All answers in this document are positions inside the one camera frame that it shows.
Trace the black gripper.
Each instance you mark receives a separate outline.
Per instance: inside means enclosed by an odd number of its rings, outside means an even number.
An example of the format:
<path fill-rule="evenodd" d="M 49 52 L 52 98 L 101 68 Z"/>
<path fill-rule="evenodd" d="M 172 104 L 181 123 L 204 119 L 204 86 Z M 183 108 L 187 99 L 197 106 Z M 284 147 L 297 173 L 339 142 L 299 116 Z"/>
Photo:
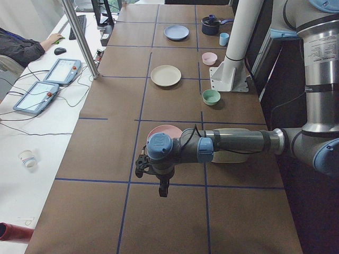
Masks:
<path fill-rule="evenodd" d="M 168 161 L 152 160 L 148 155 L 139 155 L 136 160 L 135 174 L 141 178 L 143 174 L 155 175 L 160 180 L 160 197 L 168 196 L 170 179 L 174 176 L 174 164 Z"/>

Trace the person's dark sleeved forearm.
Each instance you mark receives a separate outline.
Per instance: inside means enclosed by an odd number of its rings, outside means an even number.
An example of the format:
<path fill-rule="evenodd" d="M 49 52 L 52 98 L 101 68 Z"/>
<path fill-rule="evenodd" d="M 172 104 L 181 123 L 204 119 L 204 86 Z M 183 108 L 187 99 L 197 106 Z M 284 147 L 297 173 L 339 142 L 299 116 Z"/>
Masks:
<path fill-rule="evenodd" d="M 38 60 L 45 52 L 40 42 L 25 39 L 1 28 L 1 55 L 13 59 L 22 67 Z"/>

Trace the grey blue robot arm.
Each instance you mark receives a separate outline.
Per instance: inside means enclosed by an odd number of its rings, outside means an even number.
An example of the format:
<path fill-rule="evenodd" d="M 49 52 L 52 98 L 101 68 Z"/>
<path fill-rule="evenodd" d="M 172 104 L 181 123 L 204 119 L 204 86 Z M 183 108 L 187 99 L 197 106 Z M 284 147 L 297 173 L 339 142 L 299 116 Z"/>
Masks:
<path fill-rule="evenodd" d="M 318 172 L 338 176 L 338 1 L 274 1 L 270 36 L 304 43 L 306 124 L 272 131 L 194 128 L 178 138 L 153 134 L 135 174 L 156 176 L 161 197 L 168 194 L 175 165 L 210 162 L 219 150 L 287 152 Z"/>

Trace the person's hand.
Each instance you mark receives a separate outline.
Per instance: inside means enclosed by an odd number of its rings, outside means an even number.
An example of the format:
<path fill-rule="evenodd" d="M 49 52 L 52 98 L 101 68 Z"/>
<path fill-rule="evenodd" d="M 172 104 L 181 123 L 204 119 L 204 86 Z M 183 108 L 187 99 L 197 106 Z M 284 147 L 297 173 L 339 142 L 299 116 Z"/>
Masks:
<path fill-rule="evenodd" d="M 54 33 L 49 36 L 48 39 L 40 42 L 40 45 L 44 49 L 44 51 L 48 51 L 54 44 L 60 39 L 63 39 L 64 37 L 60 33 Z"/>

